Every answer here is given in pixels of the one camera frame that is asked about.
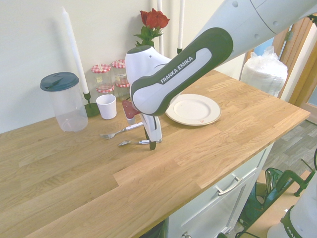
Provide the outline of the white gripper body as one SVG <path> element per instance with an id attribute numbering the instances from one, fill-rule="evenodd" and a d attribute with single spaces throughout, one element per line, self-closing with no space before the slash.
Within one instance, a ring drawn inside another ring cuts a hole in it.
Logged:
<path id="1" fill-rule="evenodd" d="M 162 131 L 159 117 L 140 113 L 140 118 L 150 140 L 150 144 L 156 144 L 158 141 L 161 141 Z"/>

